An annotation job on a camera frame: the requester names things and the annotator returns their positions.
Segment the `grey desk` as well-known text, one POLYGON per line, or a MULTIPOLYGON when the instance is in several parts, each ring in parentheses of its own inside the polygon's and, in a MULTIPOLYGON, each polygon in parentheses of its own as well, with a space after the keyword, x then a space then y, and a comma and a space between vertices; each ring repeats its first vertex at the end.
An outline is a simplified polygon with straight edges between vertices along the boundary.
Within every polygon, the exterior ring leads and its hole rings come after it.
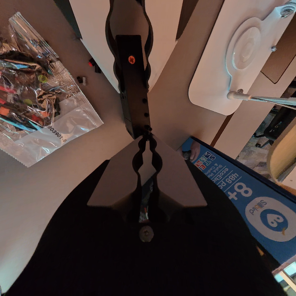
MULTIPOLYGON (((198 1, 160 77, 148 93, 153 132, 173 149, 195 136, 211 143, 226 116, 192 104, 188 87, 224 1, 198 1)), ((50 218, 68 194, 103 161, 131 143, 120 97, 54 1, 1 1, 1 29, 20 12, 49 42, 73 76, 86 75, 83 93, 104 124, 27 168, 1 150, 1 288, 7 291, 32 257, 50 218)))

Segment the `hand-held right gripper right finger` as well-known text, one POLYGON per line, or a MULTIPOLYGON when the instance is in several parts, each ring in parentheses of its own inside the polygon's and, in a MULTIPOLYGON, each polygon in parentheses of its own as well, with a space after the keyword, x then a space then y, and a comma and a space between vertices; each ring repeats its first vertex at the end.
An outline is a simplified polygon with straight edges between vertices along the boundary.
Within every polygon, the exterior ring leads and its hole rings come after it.
POLYGON ((155 135, 150 137, 153 191, 148 202, 148 217, 153 223, 166 223, 183 209, 204 208, 208 204, 198 187, 187 160, 191 150, 175 151, 155 135))

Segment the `black battery box block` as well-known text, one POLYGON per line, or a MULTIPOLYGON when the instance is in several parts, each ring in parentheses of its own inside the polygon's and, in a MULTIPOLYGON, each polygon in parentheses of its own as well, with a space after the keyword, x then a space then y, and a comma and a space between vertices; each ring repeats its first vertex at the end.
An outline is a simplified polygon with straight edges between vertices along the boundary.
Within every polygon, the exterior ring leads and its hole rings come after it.
POLYGON ((140 35, 116 35, 115 76, 118 79, 125 127, 133 139, 152 131, 148 79, 140 35))

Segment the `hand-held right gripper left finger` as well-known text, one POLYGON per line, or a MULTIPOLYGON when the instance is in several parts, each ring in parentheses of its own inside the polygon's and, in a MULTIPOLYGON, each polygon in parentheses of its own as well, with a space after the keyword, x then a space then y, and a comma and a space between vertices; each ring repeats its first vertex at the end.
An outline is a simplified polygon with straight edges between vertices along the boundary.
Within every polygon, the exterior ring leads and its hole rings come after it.
POLYGON ((108 162, 87 203, 89 207, 111 209, 128 223, 139 223, 142 185, 148 181, 147 136, 140 136, 108 162))

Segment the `blue toy kit box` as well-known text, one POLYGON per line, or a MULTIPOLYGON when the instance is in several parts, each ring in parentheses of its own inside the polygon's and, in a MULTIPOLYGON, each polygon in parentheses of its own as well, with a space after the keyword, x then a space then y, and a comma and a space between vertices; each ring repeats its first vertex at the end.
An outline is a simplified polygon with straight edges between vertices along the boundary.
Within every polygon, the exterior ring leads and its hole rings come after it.
POLYGON ((296 254, 295 197, 237 160, 197 138, 181 146, 185 158, 196 152, 193 164, 231 200, 254 238, 278 261, 296 254))

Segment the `white book stand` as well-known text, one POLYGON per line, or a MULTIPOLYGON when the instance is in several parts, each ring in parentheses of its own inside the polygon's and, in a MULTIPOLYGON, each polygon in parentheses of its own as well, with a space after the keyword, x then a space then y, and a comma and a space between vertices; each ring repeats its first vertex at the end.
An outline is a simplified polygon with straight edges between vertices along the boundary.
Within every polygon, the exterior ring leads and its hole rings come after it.
POLYGON ((224 1, 191 80, 191 103, 230 115, 247 94, 295 14, 295 1, 224 1))

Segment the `clear bag of building parts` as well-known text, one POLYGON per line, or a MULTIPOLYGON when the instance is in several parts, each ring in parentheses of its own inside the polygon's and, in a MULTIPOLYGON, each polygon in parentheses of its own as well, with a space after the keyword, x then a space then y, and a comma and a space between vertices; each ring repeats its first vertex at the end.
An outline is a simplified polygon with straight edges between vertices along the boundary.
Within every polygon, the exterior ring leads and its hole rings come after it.
POLYGON ((1 38, 1 150, 31 167, 103 121, 59 60, 20 12, 1 38))

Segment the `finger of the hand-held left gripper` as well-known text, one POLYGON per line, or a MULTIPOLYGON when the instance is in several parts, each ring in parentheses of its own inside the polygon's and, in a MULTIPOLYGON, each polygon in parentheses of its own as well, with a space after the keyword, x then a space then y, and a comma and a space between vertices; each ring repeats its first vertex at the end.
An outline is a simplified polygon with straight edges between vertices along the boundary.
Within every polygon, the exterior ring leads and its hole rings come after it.
POLYGON ((193 1, 148 0, 144 1, 144 8, 152 39, 147 53, 151 91, 187 26, 193 12, 193 1))
POLYGON ((106 22, 110 12, 110 1, 55 0, 54 2, 109 83, 117 93, 120 93, 118 80, 113 70, 115 59, 106 38, 106 22))

